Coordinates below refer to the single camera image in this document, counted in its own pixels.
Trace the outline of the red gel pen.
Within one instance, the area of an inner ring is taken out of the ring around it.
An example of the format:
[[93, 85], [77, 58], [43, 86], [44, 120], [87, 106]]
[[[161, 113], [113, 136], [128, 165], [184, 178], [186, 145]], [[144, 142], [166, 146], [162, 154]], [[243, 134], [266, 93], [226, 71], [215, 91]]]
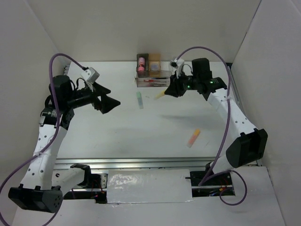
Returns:
[[153, 79], [146, 79], [143, 80], [144, 82], [155, 82], [155, 81], [164, 81], [165, 79], [160, 79], [160, 78], [153, 78]]

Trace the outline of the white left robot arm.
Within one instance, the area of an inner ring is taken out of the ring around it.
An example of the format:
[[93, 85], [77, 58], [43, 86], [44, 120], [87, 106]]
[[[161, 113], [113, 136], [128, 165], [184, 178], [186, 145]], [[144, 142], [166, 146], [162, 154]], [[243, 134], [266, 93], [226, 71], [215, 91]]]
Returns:
[[93, 182], [91, 168], [75, 163], [66, 175], [52, 179], [57, 155], [67, 134], [74, 109], [92, 105], [105, 114], [120, 105], [108, 96], [109, 89], [94, 82], [85, 83], [81, 89], [73, 89], [67, 75], [55, 76], [50, 85], [51, 95], [40, 114], [39, 137], [29, 168], [18, 187], [9, 190], [8, 197], [21, 209], [56, 213], [63, 197], [75, 186], [89, 187]]

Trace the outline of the green highlighter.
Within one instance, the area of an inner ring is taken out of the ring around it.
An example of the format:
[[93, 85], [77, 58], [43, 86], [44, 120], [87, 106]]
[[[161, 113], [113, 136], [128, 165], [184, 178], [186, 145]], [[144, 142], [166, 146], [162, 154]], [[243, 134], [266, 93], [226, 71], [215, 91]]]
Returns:
[[141, 92], [138, 91], [136, 93], [136, 96], [137, 96], [137, 101], [138, 101], [138, 106], [140, 109], [143, 109], [143, 99], [142, 99], [142, 95], [141, 95]]

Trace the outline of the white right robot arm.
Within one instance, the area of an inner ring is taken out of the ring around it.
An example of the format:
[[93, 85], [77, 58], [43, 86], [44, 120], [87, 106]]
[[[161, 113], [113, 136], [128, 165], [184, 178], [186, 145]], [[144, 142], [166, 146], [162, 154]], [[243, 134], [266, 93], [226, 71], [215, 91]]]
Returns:
[[231, 144], [224, 143], [218, 159], [207, 165], [206, 181], [217, 184], [221, 172], [239, 168], [261, 159], [264, 155], [268, 134], [258, 129], [240, 110], [235, 100], [230, 97], [230, 87], [220, 77], [213, 77], [210, 64], [206, 58], [192, 61], [192, 74], [183, 71], [184, 60], [175, 59], [170, 65], [174, 74], [170, 76], [169, 87], [165, 95], [181, 97], [187, 90], [195, 90], [216, 110], [226, 123], [226, 132]]

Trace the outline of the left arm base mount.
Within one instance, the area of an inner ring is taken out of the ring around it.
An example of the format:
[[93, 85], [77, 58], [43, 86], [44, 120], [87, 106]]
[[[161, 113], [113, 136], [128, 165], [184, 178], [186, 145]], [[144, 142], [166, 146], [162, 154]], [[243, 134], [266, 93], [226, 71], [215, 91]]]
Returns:
[[76, 184], [74, 188], [89, 189], [93, 191], [100, 191], [104, 194], [107, 188], [107, 173], [92, 173], [90, 166], [85, 164], [75, 163], [70, 166], [71, 169], [80, 169], [84, 171], [84, 175], [80, 177], [79, 184]]

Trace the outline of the pink capped eraser tube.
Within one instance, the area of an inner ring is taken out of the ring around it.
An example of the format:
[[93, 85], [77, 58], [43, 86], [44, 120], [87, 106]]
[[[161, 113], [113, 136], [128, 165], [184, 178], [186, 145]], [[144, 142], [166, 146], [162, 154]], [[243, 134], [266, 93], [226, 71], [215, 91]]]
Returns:
[[138, 72], [143, 72], [145, 71], [145, 58], [144, 57], [140, 57], [138, 59]]

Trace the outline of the orange highlighter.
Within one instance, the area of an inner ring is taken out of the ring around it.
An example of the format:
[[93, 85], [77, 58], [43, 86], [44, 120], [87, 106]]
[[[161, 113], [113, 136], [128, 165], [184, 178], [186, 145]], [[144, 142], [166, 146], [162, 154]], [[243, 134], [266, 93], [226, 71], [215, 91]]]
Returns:
[[187, 147], [191, 148], [198, 136], [200, 135], [200, 129], [196, 129], [191, 135], [190, 139], [187, 142]]

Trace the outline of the clear paper clip jar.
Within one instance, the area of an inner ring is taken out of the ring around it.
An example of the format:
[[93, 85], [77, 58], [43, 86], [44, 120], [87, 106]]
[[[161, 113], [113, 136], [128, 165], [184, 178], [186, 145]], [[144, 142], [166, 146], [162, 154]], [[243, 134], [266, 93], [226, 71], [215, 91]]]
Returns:
[[150, 70], [154, 72], [160, 71], [160, 62], [159, 61], [150, 62]]

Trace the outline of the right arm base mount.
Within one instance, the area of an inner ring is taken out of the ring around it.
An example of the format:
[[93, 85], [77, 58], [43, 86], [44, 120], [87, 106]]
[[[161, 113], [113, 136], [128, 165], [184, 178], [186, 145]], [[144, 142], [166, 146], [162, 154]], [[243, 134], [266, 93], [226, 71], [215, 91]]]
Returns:
[[213, 172], [209, 174], [205, 182], [200, 185], [200, 182], [205, 177], [209, 170], [209, 163], [203, 171], [191, 171], [190, 175], [185, 179], [191, 182], [192, 197], [217, 197], [222, 193], [222, 196], [235, 195], [231, 175], [229, 172], [214, 176]]

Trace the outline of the yellow highlighter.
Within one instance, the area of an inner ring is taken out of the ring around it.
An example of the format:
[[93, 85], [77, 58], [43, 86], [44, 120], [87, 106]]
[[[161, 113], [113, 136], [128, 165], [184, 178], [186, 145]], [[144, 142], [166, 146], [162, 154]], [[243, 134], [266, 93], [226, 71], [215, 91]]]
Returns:
[[159, 94], [157, 94], [155, 97], [154, 97], [154, 100], [158, 100], [159, 98], [163, 97], [165, 95], [165, 91], [161, 91]]

